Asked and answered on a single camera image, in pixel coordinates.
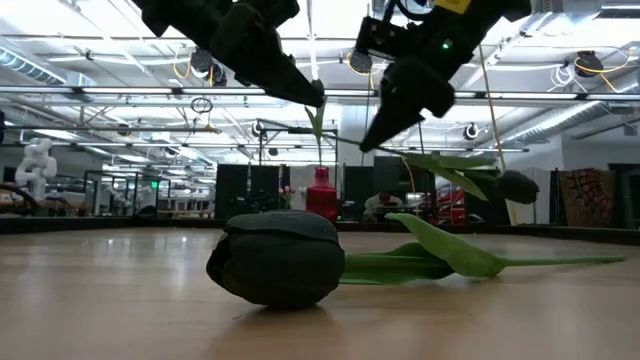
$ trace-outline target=person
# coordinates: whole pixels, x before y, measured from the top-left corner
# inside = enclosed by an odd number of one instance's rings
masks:
[[[367,199],[364,203],[363,218],[365,221],[375,221],[380,209],[384,207],[403,206],[402,200],[383,191]]]

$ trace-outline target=white robot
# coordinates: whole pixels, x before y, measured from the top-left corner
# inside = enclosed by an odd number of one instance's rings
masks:
[[[133,192],[129,194],[129,198],[127,199],[121,192],[118,192],[113,186],[107,186],[107,192],[113,195],[113,201],[117,204],[121,204],[125,209],[128,209],[133,205],[131,198],[133,197]],[[136,202],[136,207],[140,207],[145,197],[151,193],[151,186],[143,186],[138,190],[138,201]]]
[[[116,191],[113,186],[107,186],[107,192],[113,196],[113,201],[117,204],[122,204],[122,206],[127,209],[131,207],[131,202],[124,197],[122,193]]]
[[[31,139],[24,148],[24,159],[16,169],[16,186],[28,189],[36,200],[44,200],[47,179],[58,173],[58,162],[49,156],[53,142],[50,139]]]

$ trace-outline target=red vase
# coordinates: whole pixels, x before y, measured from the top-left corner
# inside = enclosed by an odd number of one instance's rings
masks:
[[[329,169],[316,168],[313,186],[307,188],[307,211],[316,213],[335,224],[338,219],[336,188],[329,183]]]

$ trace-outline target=dark tulip bud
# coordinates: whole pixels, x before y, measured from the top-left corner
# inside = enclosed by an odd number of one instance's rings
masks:
[[[540,188],[535,181],[513,170],[507,170],[496,180],[498,193],[520,204],[532,204],[538,199]]]
[[[305,308],[338,287],[344,251],[325,218],[270,211],[230,219],[207,274],[230,293],[259,305]]]

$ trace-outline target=wooden floor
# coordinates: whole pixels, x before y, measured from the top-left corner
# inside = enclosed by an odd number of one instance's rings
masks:
[[[0,359],[639,359],[640,247],[471,237],[512,256],[624,254],[627,262],[342,286],[277,313],[213,283],[215,230],[0,236]],[[342,234],[348,251],[409,235]]]

